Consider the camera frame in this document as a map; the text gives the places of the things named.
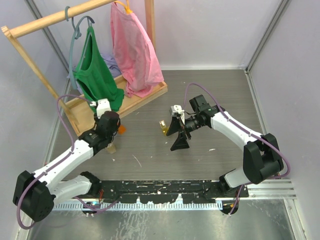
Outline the yellow two-compartment pill box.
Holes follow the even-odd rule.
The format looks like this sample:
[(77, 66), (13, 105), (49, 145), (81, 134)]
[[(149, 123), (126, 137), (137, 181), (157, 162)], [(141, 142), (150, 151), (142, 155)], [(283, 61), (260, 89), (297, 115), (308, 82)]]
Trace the yellow two-compartment pill box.
[(160, 128), (161, 128), (161, 131), (162, 131), (162, 133), (166, 136), (167, 135), (167, 132), (168, 132), (168, 127), (167, 127), (167, 125), (166, 125), (166, 122), (164, 121), (164, 120), (161, 120), (160, 122), (159, 122), (159, 125), (160, 125)]

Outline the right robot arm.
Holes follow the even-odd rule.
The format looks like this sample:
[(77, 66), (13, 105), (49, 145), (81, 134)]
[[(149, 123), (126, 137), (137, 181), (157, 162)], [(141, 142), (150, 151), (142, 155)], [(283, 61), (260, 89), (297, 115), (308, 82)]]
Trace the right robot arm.
[(180, 105), (170, 108), (171, 123), (167, 136), (177, 133), (178, 137), (171, 146), (171, 151), (188, 149), (191, 132), (209, 127), (220, 132), (236, 144), (243, 153), (242, 166), (219, 177), (218, 189), (225, 197), (231, 197), (237, 187), (260, 184), (284, 169), (277, 139), (268, 133), (262, 135), (235, 120), (224, 108), (211, 106), (203, 95), (189, 101), (193, 114), (185, 117), (186, 111)]

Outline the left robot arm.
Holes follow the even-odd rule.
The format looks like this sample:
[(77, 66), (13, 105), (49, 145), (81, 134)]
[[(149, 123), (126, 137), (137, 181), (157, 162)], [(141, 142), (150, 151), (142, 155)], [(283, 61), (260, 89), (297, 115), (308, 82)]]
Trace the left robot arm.
[(121, 125), (120, 116), (114, 111), (106, 111), (94, 120), (94, 127), (84, 131), (55, 160), (32, 173), (25, 170), (19, 174), (12, 200), (18, 216), (24, 212), (34, 222), (40, 222), (61, 202), (82, 195), (88, 198), (99, 195), (101, 181), (88, 171), (71, 180), (63, 180), (76, 167), (112, 143)]

